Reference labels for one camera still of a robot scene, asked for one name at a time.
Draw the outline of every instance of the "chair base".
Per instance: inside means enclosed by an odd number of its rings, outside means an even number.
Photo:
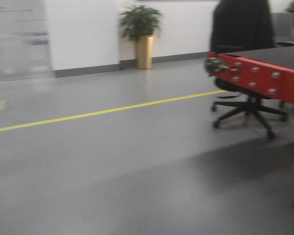
[[[261,104],[260,98],[254,98],[254,97],[248,97],[247,101],[239,101],[239,102],[214,102],[211,110],[214,112],[216,111],[216,105],[223,105],[223,106],[230,106],[230,107],[236,107],[235,109],[231,110],[230,112],[220,116],[214,123],[214,128],[219,128],[220,122],[224,119],[227,119],[229,117],[232,117],[234,115],[237,115],[239,113],[245,113],[245,116],[249,116],[249,114],[252,114],[266,129],[267,129],[267,138],[268,139],[274,139],[275,134],[273,133],[271,126],[267,123],[265,118],[259,113],[266,112],[271,114],[278,114],[281,115],[281,121],[287,121],[288,114],[277,109],[269,108],[266,106],[263,106]]]

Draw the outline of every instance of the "chair backrest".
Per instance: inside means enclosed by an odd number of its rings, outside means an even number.
[[[294,41],[294,14],[274,12],[271,13],[271,21],[276,42]]]

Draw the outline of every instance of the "metal bolt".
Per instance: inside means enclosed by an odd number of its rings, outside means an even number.
[[[271,88],[268,90],[269,94],[276,94],[276,89],[275,88]]]
[[[252,72],[259,72],[259,67],[252,67],[251,68],[251,71]]]
[[[238,82],[238,81],[240,80],[240,77],[233,77],[232,80],[233,80],[234,82]]]
[[[272,73],[272,77],[273,78],[279,78],[281,76],[281,73],[280,72],[273,72]]]
[[[257,83],[255,83],[255,82],[250,82],[248,85],[249,85],[251,88],[254,88],[254,87],[256,87]]]

